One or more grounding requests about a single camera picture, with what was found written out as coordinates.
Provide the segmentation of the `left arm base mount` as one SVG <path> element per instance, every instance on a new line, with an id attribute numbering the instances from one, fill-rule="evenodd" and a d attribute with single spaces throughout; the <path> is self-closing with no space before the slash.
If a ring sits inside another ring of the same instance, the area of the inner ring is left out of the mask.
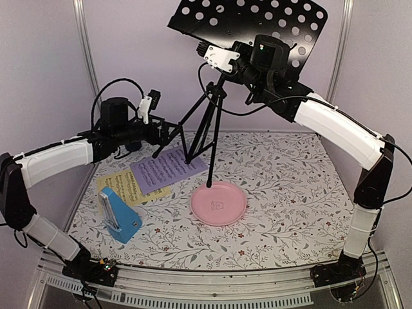
<path id="1" fill-rule="evenodd" d="M 64 261 L 62 274 L 74 279 L 114 287 L 118 276 L 117 262 L 114 259 L 92 259 L 91 253 L 81 248 L 73 261 Z"/>

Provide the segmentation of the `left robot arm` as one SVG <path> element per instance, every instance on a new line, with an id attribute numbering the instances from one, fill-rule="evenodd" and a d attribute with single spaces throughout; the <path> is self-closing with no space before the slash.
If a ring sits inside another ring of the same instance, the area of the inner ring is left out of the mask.
<path id="1" fill-rule="evenodd" d="M 165 146 L 169 141 L 168 123 L 151 114 L 160 94 L 151 91 L 140 101 L 132 120 L 120 108 L 131 107 L 124 97 L 110 98 L 104 105 L 111 115 L 102 115 L 98 125 L 68 139 L 31 153 L 1 155 L 1 214 L 6 226 L 25 233 L 44 248 L 54 251 L 81 279 L 91 279 L 94 262 L 80 255 L 80 244 L 41 216 L 32 205 L 28 190 L 39 183 L 76 167 L 101 162 L 119 147 L 136 142 Z"/>

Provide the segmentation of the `black music stand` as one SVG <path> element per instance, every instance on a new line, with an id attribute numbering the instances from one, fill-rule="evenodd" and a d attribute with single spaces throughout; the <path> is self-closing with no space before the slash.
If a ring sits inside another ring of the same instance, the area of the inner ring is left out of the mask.
<path id="1" fill-rule="evenodd" d="M 169 28 L 198 40 L 204 63 L 218 70 L 217 82 L 202 88 L 208 106 L 191 145 L 183 148 L 191 163 L 205 151 L 215 153 L 226 82 L 248 89 L 247 104 L 270 108 L 293 122 L 302 99 L 311 90 L 300 73 L 328 18 L 314 1 L 181 1 Z"/>

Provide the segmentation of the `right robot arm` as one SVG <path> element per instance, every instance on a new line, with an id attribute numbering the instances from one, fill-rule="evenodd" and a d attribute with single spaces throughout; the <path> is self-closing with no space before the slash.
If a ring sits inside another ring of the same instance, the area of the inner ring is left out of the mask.
<path id="1" fill-rule="evenodd" d="M 387 202 L 384 197 L 393 170 L 395 141 L 362 125 L 299 82 L 314 42 L 314 35 L 308 33 L 302 42 L 258 34 L 253 41 L 234 41 L 230 50 L 235 55 L 229 63 L 235 79 L 250 90 L 253 103 L 261 103 L 283 119 L 320 134 L 361 166 L 355 213 L 341 260 L 332 271 L 337 280 L 345 281 L 356 273 L 357 261 Z"/>

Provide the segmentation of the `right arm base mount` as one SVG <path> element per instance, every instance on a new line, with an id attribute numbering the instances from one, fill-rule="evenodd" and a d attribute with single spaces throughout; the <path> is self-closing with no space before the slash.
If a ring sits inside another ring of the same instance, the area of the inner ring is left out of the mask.
<path id="1" fill-rule="evenodd" d="M 310 277 L 317 288 L 351 281 L 348 285 L 341 285 L 330 290 L 332 297 L 341 303 L 355 299 L 364 284 L 365 275 L 363 259 L 348 257 L 343 253 L 337 262 L 318 264 L 310 269 Z"/>

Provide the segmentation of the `purple sheet music page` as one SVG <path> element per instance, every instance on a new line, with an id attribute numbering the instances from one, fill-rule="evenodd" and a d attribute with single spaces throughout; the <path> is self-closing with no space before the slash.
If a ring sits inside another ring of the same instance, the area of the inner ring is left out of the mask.
<path id="1" fill-rule="evenodd" d="M 130 165 L 131 171 L 143 194 L 167 187 L 209 169 L 201 159 L 185 163 L 183 147 L 162 151 L 157 158 L 144 158 Z"/>

